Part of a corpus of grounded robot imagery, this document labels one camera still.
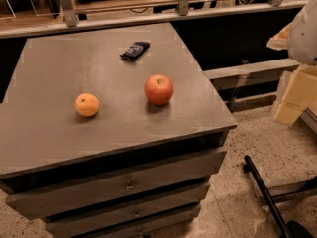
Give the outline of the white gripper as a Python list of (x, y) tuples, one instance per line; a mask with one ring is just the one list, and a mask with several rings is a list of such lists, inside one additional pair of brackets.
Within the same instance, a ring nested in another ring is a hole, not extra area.
[(282, 74), (272, 108), (275, 122), (291, 126), (317, 99), (317, 0), (309, 0), (292, 24), (271, 37), (266, 46), (277, 51), (288, 48), (288, 55), (303, 63), (294, 72)]

